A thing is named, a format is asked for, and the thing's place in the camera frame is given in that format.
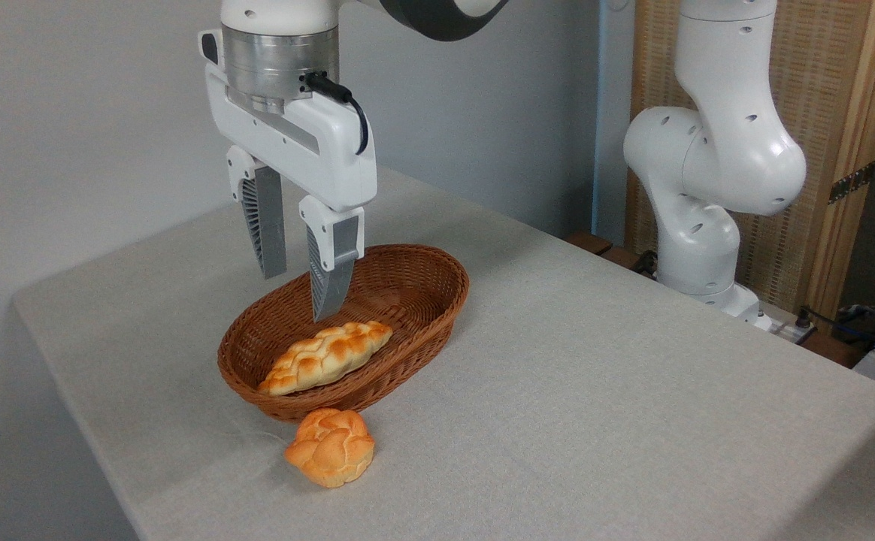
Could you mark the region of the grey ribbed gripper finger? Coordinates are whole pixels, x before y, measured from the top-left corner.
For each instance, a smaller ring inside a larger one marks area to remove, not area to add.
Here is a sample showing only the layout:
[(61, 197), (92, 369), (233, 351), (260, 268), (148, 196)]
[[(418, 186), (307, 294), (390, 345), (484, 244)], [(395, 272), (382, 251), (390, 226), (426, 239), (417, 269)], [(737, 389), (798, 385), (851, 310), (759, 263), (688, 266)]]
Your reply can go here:
[(365, 212), (337, 212), (312, 195), (298, 209), (307, 225), (313, 320), (324, 321), (341, 310), (356, 260), (365, 255)]
[(266, 280), (286, 272), (282, 177), (232, 145), (226, 154), (232, 198), (242, 206), (260, 271)]

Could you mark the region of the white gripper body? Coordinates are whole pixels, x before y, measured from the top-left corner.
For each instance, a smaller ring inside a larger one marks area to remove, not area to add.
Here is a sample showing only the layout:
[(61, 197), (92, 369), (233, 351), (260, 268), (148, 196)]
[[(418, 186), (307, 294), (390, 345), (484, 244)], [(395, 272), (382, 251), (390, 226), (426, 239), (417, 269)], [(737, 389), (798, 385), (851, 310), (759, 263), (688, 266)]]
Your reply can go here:
[(212, 119), (225, 138), (334, 211), (365, 205), (377, 192), (369, 130), (354, 107), (314, 92), (310, 73), (338, 74), (338, 31), (200, 34)]

